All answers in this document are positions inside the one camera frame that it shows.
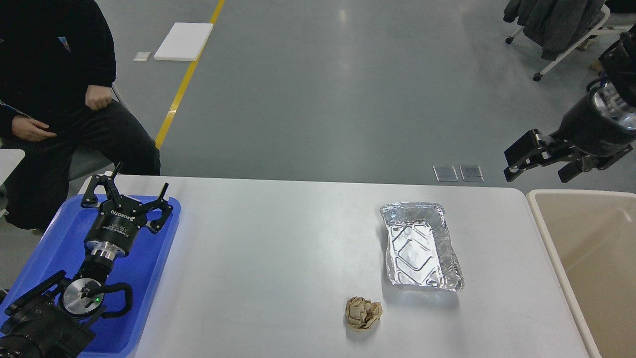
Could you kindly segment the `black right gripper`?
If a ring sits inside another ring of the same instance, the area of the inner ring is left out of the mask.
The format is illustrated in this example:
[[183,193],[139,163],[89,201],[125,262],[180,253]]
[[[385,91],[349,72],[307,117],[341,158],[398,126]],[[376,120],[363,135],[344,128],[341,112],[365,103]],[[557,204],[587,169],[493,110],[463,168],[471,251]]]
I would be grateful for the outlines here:
[[615,88],[593,88],[563,116],[555,132],[548,136],[531,129],[508,147],[504,176],[512,182],[537,166],[567,162],[558,176],[568,183],[581,173],[613,165],[634,149],[634,141],[634,105]]

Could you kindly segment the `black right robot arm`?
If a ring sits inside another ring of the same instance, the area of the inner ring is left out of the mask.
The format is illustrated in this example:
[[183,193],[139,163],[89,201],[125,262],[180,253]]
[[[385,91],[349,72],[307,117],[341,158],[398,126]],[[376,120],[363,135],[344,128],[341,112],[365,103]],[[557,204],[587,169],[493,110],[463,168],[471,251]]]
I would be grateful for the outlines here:
[[566,183],[593,169],[606,170],[633,150],[636,138],[635,29],[600,55],[603,75],[590,82],[586,95],[563,116],[550,135],[532,129],[504,152],[504,176],[514,181],[538,166],[564,162],[558,171]]

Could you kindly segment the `person's left hand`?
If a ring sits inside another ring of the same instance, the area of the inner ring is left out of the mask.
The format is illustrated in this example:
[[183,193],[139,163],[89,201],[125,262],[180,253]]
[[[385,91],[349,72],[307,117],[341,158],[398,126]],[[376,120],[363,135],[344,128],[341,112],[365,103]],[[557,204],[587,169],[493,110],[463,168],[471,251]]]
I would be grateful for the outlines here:
[[85,93],[85,104],[93,110],[107,108],[113,101],[112,88],[98,85],[88,85]]

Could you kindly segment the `person's right hand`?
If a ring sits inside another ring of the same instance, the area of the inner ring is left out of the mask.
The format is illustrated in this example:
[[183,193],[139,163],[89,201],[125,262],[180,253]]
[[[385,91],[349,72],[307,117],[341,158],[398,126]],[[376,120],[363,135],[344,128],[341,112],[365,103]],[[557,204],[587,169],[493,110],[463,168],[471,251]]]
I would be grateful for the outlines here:
[[39,142],[57,136],[54,132],[48,131],[50,126],[38,121],[30,116],[16,115],[11,121],[11,132],[18,139],[24,141]]

